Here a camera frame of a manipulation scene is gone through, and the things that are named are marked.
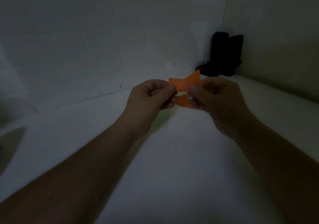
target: black object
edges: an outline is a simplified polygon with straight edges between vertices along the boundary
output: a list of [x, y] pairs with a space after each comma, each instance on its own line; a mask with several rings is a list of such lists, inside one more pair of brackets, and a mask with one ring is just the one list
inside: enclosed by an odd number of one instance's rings
[[228, 33], [215, 32], [211, 44], [211, 60], [198, 66], [200, 73], [209, 77], [234, 75], [234, 69], [241, 64], [243, 35], [228, 37]]

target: left hand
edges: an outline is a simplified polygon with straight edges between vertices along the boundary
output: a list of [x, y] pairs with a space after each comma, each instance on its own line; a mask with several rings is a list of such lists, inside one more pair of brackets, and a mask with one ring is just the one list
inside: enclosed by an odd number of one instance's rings
[[175, 86], [162, 80], [149, 80], [135, 86], [118, 123], [132, 131], [137, 139], [144, 137], [159, 111], [174, 107], [175, 93]]

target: orange paper triangle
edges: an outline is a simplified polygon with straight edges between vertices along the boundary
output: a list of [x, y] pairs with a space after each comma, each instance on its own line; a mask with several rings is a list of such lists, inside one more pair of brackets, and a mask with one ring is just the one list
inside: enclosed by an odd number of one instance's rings
[[196, 70], [194, 73], [186, 77], [185, 79], [175, 79], [170, 78], [168, 81], [169, 85], [174, 85], [176, 91], [188, 92], [190, 85], [200, 85], [203, 86], [204, 83], [200, 79], [200, 71]]
[[189, 104], [189, 98], [186, 94], [184, 95], [180, 95], [178, 97], [178, 100], [174, 102], [175, 104], [177, 105], [180, 105], [180, 106], [184, 106], [184, 107], [188, 107], [188, 108], [191, 108], [191, 109], [194, 109], [190, 104]]

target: white table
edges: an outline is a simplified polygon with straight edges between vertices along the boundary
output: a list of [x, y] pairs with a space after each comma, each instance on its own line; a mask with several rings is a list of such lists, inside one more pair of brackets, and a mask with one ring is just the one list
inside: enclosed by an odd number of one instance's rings
[[[251, 111], [319, 160], [319, 105], [233, 76]], [[0, 201], [111, 125], [130, 90], [8, 123], [22, 135], [0, 176]], [[208, 114], [176, 106], [168, 128], [130, 150], [95, 223], [281, 223], [252, 167]]]

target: forearm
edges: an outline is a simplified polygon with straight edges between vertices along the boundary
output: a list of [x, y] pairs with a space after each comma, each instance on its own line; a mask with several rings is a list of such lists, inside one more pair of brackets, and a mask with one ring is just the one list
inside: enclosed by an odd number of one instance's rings
[[1, 223], [80, 223], [136, 137], [118, 121], [0, 204]]
[[235, 139], [292, 223], [319, 220], [319, 164], [279, 134], [252, 120]]

